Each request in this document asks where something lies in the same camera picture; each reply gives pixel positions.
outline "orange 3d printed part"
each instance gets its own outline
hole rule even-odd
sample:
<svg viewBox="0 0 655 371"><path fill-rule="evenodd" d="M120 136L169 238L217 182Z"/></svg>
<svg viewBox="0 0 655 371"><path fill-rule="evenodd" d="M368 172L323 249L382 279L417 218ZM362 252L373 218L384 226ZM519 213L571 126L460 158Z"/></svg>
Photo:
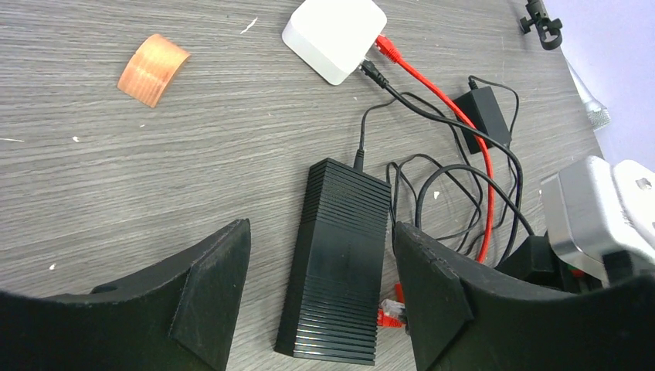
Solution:
<svg viewBox="0 0 655 371"><path fill-rule="evenodd" d="M190 56L164 36L154 34L141 44L125 66L118 89L154 108Z"/></svg>

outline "power adapter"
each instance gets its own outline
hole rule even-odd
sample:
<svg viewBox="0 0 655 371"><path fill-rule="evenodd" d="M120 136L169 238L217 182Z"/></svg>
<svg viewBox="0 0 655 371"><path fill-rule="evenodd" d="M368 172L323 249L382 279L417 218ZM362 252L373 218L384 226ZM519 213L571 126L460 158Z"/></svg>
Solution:
<svg viewBox="0 0 655 371"><path fill-rule="evenodd" d="M391 186L361 170L310 168L276 352L375 364L390 202Z"/></svg>
<svg viewBox="0 0 655 371"><path fill-rule="evenodd" d="M494 91L491 87L478 88L474 81L469 82L469 85L471 91L453 100L453 102L468 116L477 130L507 146L511 141L511 135L507 129L501 108L498 106ZM462 135L472 155L480 152L480 146L474 134L462 130ZM485 142L488 148L494 146L489 141L485 140Z"/></svg>

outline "gray wood grain surface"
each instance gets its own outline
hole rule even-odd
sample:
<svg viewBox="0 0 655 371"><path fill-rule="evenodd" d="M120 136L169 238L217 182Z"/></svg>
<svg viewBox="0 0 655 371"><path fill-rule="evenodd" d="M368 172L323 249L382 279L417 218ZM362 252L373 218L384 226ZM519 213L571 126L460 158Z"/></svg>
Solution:
<svg viewBox="0 0 655 371"><path fill-rule="evenodd" d="M0 140L0 287L87 292L250 218L252 256L229 369L371 369L273 352L307 170L326 157L351 163L361 114L389 99L359 73L330 86L286 48L280 33L300 3L2 1L0 138L20 141ZM525 1L378 3L389 18L385 33L448 94L466 91L471 73L520 94L513 149L525 170L523 210L543 232L540 179L600 152L561 53L518 31ZM153 33L192 57L150 109L116 83ZM430 97L369 55L398 90ZM509 121L513 97L495 91ZM387 162L417 152L460 161L447 128L399 104L370 116L366 149L366 171L381 178ZM505 159L492 152L508 188ZM480 156L474 163L483 166ZM422 162L408 169L416 184L433 171ZM473 207L445 180L432 191L440 195L426 200L425 231L462 229ZM400 219L409 220L405 190L401 200ZM488 264L508 227L495 234ZM387 248L383 296L397 280ZM409 337L381 330L375 369L413 368Z"/></svg>

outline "screw hole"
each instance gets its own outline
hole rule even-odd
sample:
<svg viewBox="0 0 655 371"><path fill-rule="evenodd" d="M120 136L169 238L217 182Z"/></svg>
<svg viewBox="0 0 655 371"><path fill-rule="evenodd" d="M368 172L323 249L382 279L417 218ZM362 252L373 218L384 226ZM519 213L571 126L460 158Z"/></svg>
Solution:
<svg viewBox="0 0 655 371"><path fill-rule="evenodd" d="M650 184L650 182L646 178L637 179L636 184L637 186L639 186L639 188L641 188L644 191L653 189L653 185Z"/></svg>

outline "white box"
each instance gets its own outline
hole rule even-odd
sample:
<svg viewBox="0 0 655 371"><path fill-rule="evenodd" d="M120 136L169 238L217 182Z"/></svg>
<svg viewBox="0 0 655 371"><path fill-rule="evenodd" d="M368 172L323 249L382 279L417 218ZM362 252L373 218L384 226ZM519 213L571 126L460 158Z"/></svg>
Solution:
<svg viewBox="0 0 655 371"><path fill-rule="evenodd" d="M328 83L357 69L387 23L372 0L306 0L291 15L282 40Z"/></svg>

